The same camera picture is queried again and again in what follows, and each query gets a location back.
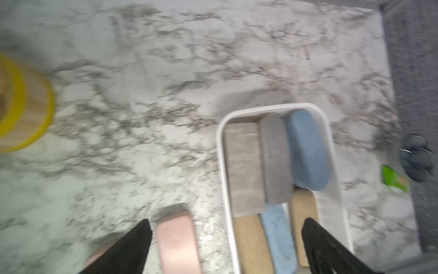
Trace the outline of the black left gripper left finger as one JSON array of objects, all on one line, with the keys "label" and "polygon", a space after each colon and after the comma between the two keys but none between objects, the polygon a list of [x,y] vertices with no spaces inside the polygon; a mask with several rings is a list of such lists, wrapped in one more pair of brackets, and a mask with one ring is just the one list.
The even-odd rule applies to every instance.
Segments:
[{"label": "black left gripper left finger", "polygon": [[148,219],[141,220],[82,274],[142,274],[152,242]]}]

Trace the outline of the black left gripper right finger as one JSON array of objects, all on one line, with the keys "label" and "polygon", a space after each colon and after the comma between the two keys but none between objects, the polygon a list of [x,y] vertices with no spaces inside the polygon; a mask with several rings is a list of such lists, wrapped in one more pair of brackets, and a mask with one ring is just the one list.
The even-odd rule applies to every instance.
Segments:
[{"label": "black left gripper right finger", "polygon": [[312,274],[375,274],[312,218],[301,231]]}]

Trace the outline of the pink glasses case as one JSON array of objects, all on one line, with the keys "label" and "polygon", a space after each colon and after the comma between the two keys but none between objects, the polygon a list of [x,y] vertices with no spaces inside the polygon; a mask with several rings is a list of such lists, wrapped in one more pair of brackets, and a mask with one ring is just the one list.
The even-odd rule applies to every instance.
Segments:
[{"label": "pink glasses case", "polygon": [[106,251],[108,251],[115,243],[106,244],[104,246],[99,247],[95,250],[86,260],[84,264],[84,268],[90,266],[93,262],[95,262],[98,258],[100,258]]},{"label": "pink glasses case", "polygon": [[170,215],[155,230],[164,274],[200,274],[196,231],[188,211]]}]

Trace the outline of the tan glasses case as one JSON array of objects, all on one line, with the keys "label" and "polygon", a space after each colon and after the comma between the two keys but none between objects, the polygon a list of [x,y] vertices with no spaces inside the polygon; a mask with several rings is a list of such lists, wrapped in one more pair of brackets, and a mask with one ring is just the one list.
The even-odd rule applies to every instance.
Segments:
[{"label": "tan glasses case", "polygon": [[309,262],[301,231],[307,218],[313,218],[318,221],[317,206],[313,192],[308,189],[295,188],[289,203],[289,212],[298,262],[301,267],[308,268]]},{"label": "tan glasses case", "polygon": [[258,215],[233,219],[233,229],[243,274],[273,274],[274,267]]}]

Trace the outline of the light blue case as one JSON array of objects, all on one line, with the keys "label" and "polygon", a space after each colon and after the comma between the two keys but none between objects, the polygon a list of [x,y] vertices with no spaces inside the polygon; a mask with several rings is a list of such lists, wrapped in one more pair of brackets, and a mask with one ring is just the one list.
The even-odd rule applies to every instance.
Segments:
[{"label": "light blue case", "polygon": [[329,158],[321,131],[307,110],[299,109],[284,117],[294,184],[312,191],[323,190],[330,181]]},{"label": "light blue case", "polygon": [[290,224],[280,204],[267,204],[260,214],[275,274],[294,274],[297,256]]}]

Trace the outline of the grey fabric glasses case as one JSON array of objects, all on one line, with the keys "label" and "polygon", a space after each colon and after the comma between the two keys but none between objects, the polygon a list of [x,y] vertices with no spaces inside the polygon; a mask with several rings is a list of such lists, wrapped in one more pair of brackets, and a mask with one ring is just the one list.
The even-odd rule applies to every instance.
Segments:
[{"label": "grey fabric glasses case", "polygon": [[293,191],[293,173],[284,122],[275,116],[259,122],[266,202],[283,204]]}]

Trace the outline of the grey-beige rectangular glasses case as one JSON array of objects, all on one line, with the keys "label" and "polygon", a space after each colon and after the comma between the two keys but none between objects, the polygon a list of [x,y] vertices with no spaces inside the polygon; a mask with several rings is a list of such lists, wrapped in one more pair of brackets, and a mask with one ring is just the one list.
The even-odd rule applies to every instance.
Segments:
[{"label": "grey-beige rectangular glasses case", "polygon": [[265,193],[258,124],[227,124],[224,145],[233,217],[241,218],[263,212]]}]

